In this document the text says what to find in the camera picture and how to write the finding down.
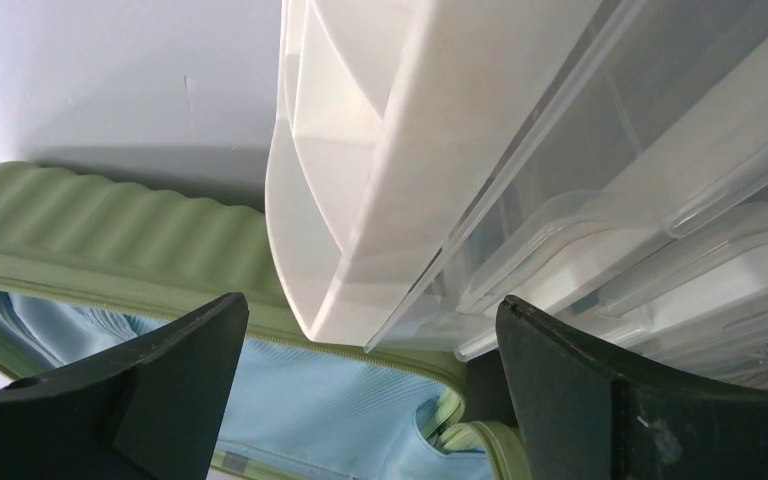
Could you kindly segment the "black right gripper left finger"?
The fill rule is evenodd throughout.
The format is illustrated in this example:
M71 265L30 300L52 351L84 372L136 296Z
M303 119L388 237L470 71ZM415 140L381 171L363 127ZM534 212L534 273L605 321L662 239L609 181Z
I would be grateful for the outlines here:
M205 478L248 319L228 293L0 389L0 479Z

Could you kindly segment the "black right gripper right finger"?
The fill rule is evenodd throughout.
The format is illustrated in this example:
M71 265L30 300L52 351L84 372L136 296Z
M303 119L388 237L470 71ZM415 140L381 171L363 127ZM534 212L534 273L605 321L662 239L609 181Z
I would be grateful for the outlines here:
M515 296L496 336L535 479L768 479L768 390L671 368Z

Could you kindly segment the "green ribbed hard-shell suitcase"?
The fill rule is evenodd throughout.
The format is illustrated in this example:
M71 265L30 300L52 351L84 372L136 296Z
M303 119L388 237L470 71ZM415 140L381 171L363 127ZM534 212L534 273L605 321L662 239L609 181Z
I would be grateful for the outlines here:
M284 296L262 213L0 164L0 371L21 378L228 293L249 327L212 465L244 479L527 479L518 431L463 418L451 353L324 346Z

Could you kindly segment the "white plastic drawer organizer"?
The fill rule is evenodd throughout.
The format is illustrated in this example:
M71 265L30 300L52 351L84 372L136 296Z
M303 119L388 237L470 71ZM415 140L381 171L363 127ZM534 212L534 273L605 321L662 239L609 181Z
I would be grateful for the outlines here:
M766 371L768 1L286 1L266 216L315 342Z

